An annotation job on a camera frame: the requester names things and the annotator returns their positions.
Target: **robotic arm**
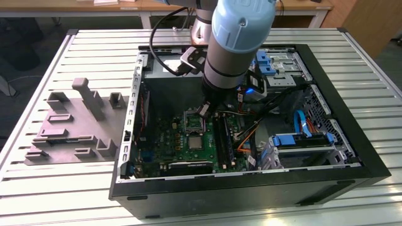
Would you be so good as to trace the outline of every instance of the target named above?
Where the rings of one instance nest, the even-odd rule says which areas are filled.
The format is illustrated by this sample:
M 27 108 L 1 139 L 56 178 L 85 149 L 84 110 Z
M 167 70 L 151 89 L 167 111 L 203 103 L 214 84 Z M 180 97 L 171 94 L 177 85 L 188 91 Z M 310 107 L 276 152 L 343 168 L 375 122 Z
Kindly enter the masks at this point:
M 199 108 L 207 117 L 238 88 L 256 51 L 263 44 L 274 22 L 275 0 L 159 0 L 165 4 L 196 8 L 197 20 L 211 22 L 208 51 L 191 47 L 180 58 L 193 69 L 203 71 L 204 103 Z

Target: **wooden table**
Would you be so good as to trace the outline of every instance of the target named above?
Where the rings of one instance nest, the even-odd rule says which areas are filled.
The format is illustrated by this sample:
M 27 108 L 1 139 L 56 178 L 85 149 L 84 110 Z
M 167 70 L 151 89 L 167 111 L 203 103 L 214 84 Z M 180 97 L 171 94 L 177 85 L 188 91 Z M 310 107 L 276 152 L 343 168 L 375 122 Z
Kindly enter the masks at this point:
M 284 16 L 312 16 L 310 28 L 318 28 L 332 9 L 328 0 L 283 0 Z M 121 1 L 117 5 L 93 6 L 92 1 L 76 0 L 0 0 L 0 17 L 71 17 L 71 16 L 140 16 L 143 28 L 151 28 L 149 17 L 164 16 L 179 6 L 168 6 L 153 0 Z
M 328 0 L 322 0 L 320 3 L 315 3 L 310 0 L 282 0 L 284 5 L 284 16 L 314 16 L 310 22 L 308 28 L 319 28 L 326 18 L 327 12 L 332 9 L 332 4 Z M 276 1 L 276 15 L 280 14 L 280 2 Z M 149 17 L 164 16 L 180 6 L 168 6 L 157 3 L 153 0 L 141 0 L 141 12 L 140 18 L 143 22 L 143 28 L 151 28 Z M 187 15 L 187 12 L 180 12 L 179 15 Z
M 139 16 L 141 3 L 93 6 L 92 0 L 0 0 L 0 17 Z

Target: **metal slat table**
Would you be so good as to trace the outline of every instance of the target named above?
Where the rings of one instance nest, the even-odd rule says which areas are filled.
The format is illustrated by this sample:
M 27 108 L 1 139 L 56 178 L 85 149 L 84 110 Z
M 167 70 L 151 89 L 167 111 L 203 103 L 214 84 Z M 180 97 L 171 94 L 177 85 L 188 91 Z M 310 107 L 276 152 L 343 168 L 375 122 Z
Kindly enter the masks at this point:
M 149 30 L 93 30 L 67 35 L 0 154 L 0 225 L 368 225 L 402 222 L 402 94 L 347 33 L 272 29 L 267 44 L 304 43 L 338 89 L 392 176 L 320 206 L 139 221 L 108 200 L 113 162 L 25 166 L 24 155 L 55 90 L 87 77 L 100 96 L 129 93 L 137 47 Z M 160 30 L 155 44 L 189 44 L 189 32 Z

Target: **black case frame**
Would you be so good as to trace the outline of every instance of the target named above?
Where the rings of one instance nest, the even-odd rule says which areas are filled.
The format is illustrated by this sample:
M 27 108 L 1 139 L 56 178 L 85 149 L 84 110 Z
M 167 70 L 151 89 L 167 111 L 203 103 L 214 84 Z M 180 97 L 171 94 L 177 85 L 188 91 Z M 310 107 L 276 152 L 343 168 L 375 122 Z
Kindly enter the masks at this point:
M 164 49 L 185 49 L 187 47 L 189 46 L 157 46 L 157 48 Z M 295 48 L 331 109 L 331 117 L 339 123 L 362 166 L 340 169 L 295 170 L 231 177 L 204 177 L 180 180 L 153 179 L 145 182 L 116 183 L 115 164 L 109 199 L 117 200 L 137 218 L 211 214 L 322 204 L 352 188 L 371 185 L 391 175 L 308 46 L 304 44 L 279 44 L 263 45 L 262 48 Z M 228 196 L 220 200 L 214 197 L 211 192 L 220 194 L 220 196 L 228 194 Z M 267 194 L 275 194 L 276 200 L 266 197 Z M 250 195 L 258 198 L 254 199 L 251 197 L 247 204 L 244 204 L 244 200 Z M 173 197 L 176 202 L 171 204 L 163 203 L 163 205 L 156 207 L 155 202 L 157 201 L 152 199 L 152 196 L 161 202 L 164 202 L 163 199 L 168 201 Z M 133 209 L 135 206 L 144 207 L 144 205 L 152 205 L 149 213 L 139 213 Z M 165 213 L 163 211 L 164 208 L 180 210 L 168 210 Z

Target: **green circuit board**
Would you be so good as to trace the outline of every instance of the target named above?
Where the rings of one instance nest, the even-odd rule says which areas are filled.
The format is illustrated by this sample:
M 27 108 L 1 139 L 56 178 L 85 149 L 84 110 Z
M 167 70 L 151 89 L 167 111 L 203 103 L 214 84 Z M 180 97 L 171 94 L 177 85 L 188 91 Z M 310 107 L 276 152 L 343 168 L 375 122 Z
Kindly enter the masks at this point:
M 234 135 L 239 131 L 238 118 L 235 115 L 227 114 L 226 120 L 228 129 Z M 203 133 L 185 133 L 185 128 L 195 128 L 197 126 L 204 127 Z M 155 134 L 157 134 L 157 137 L 153 142 L 153 148 L 151 150 L 141 150 L 141 168 L 145 178 L 160 177 L 163 167 L 172 162 L 180 161 L 212 162 L 212 173 L 246 171 L 247 166 L 243 154 L 238 154 L 234 166 L 223 169 L 222 165 L 219 165 L 212 118 L 203 121 L 197 114 L 188 114 L 185 117 L 180 115 L 171 119 L 159 118 Z

